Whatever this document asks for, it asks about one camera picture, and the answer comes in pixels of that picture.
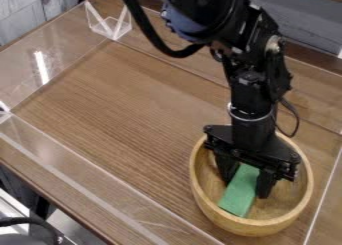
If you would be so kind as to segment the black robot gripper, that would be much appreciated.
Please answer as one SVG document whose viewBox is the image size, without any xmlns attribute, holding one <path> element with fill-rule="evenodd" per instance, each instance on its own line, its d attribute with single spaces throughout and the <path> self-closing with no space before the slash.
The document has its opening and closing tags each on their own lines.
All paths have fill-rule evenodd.
<svg viewBox="0 0 342 245">
<path fill-rule="evenodd" d="M 227 125 L 207 125 L 205 148 L 214 153 L 219 174 L 229 184 L 242 163 L 260 169 L 257 195 L 270 196 L 277 182 L 294 181 L 302 158 L 276 133 L 274 115 L 233 118 Z"/>
</svg>

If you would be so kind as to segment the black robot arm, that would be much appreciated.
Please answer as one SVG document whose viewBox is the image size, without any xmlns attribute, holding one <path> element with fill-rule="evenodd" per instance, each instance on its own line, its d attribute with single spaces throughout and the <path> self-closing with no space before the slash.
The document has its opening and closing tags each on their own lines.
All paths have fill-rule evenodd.
<svg viewBox="0 0 342 245">
<path fill-rule="evenodd" d="M 278 105 L 292 90 L 278 24 L 252 0 L 163 0 L 165 19 L 181 38 L 211 47 L 222 62 L 231 101 L 229 125 L 205 127 L 221 177 L 231 182 L 241 165 L 258 169 L 257 196 L 296 179 L 301 157 L 278 138 Z"/>
</svg>

